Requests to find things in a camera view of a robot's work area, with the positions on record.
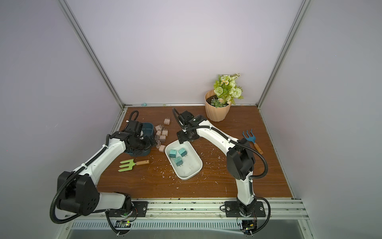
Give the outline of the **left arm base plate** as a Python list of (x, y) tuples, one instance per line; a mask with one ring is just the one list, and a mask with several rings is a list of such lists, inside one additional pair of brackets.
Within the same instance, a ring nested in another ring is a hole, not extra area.
[(111, 209), (107, 212), (109, 217), (113, 218), (140, 218), (145, 217), (148, 209), (148, 201), (132, 201), (131, 205), (121, 209)]

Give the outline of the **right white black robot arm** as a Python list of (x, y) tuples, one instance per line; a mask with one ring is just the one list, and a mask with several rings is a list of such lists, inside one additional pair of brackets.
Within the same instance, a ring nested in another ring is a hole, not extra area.
[[(235, 201), (226, 201), (222, 212), (226, 216), (244, 217), (241, 222), (241, 232), (247, 236), (253, 236), (261, 231), (271, 217), (271, 205), (264, 197), (257, 197), (253, 192), (253, 180), (267, 175), (269, 167), (265, 158), (253, 149), (248, 140), (241, 140), (229, 136), (216, 128), (202, 115), (194, 116), (188, 111), (179, 113), (172, 109), (176, 122), (181, 127), (177, 132), (179, 143), (192, 142), (204, 138), (214, 144), (226, 155), (226, 168), (230, 175), (235, 178), (237, 197)], [(261, 200), (267, 205), (265, 222), (259, 226), (256, 209), (260, 208), (257, 202)]]

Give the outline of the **teal plug lone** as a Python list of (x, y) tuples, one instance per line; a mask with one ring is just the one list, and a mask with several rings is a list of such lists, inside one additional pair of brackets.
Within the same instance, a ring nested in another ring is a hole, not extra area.
[(181, 156), (181, 157), (185, 157), (185, 156), (187, 156), (187, 154), (188, 154), (188, 152), (186, 151), (186, 149), (185, 148), (181, 148), (181, 149), (179, 149), (178, 150), (178, 153), (179, 153), (179, 155)]

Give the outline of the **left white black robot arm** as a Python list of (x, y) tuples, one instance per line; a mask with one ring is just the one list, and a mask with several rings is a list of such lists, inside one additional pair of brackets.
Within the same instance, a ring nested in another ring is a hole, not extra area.
[(111, 211), (125, 217), (125, 223), (133, 216), (137, 219), (138, 209), (131, 196), (126, 193), (101, 193), (97, 189), (100, 177), (108, 166), (121, 154), (143, 157), (156, 146), (154, 126), (137, 120), (139, 112), (133, 111), (126, 126), (106, 137), (101, 149), (73, 171), (64, 171), (57, 179), (57, 192), (50, 205), (49, 217), (55, 224), (65, 224), (80, 216), (105, 213), (108, 225), (117, 236), (128, 232), (118, 230), (111, 222)]

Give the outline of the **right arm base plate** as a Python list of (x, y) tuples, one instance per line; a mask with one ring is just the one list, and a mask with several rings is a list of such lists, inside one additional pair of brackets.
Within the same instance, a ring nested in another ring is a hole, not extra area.
[(225, 201), (223, 207), (228, 218), (266, 217), (266, 210), (261, 201), (254, 200), (249, 205), (244, 205), (238, 201)]

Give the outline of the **white oval storage tray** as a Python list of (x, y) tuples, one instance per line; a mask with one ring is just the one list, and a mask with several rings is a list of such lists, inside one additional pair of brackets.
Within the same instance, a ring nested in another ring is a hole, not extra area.
[[(187, 156), (181, 157), (178, 153), (178, 150), (181, 148), (185, 148), (188, 152)], [(183, 164), (181, 166), (176, 166), (174, 162), (174, 158), (169, 157), (169, 151), (171, 149), (177, 150), (177, 157), (181, 157), (183, 160)], [(192, 177), (196, 176), (203, 168), (203, 162), (196, 150), (193, 148), (190, 142), (184, 142), (183, 144), (179, 144), (178, 140), (170, 143), (166, 146), (165, 154), (175, 171), (175, 174), (181, 180), (189, 180)]]

